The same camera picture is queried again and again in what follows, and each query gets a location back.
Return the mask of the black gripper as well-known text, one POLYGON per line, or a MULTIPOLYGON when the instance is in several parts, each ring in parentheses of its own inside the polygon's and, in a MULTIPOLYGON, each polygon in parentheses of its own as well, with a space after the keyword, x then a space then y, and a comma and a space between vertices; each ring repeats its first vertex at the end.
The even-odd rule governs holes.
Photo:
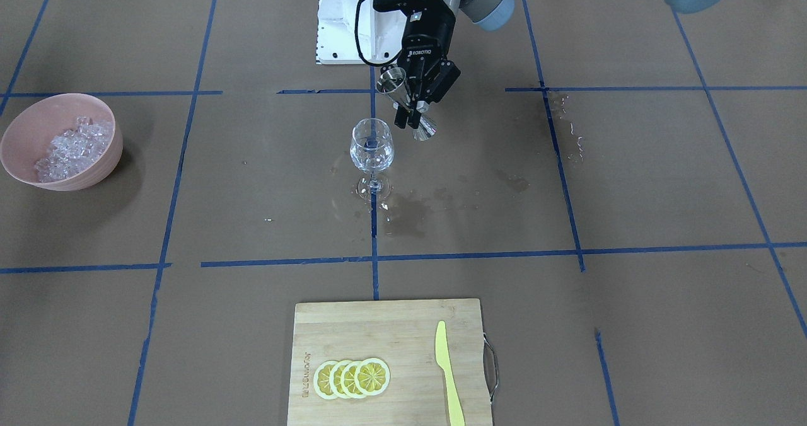
POLYGON ((407 74, 407 96, 395 96, 395 125, 418 129, 427 106, 441 101, 461 75, 448 59, 456 16, 444 1, 432 0, 406 17, 398 66, 407 74))

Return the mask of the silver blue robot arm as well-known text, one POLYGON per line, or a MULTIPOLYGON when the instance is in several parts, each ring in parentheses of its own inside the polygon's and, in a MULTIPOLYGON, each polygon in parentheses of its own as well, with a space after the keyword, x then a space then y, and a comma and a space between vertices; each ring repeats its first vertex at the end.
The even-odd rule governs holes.
MULTIPOLYGON (((663 0, 677 13, 692 14, 720 0, 663 0)), ((512 18, 515 0, 373 0, 379 13, 398 11, 406 22, 396 64, 404 72, 407 94, 398 105, 395 125, 418 129, 432 103, 441 101, 460 76, 449 60, 456 16, 463 13, 485 32, 495 32, 512 18)))

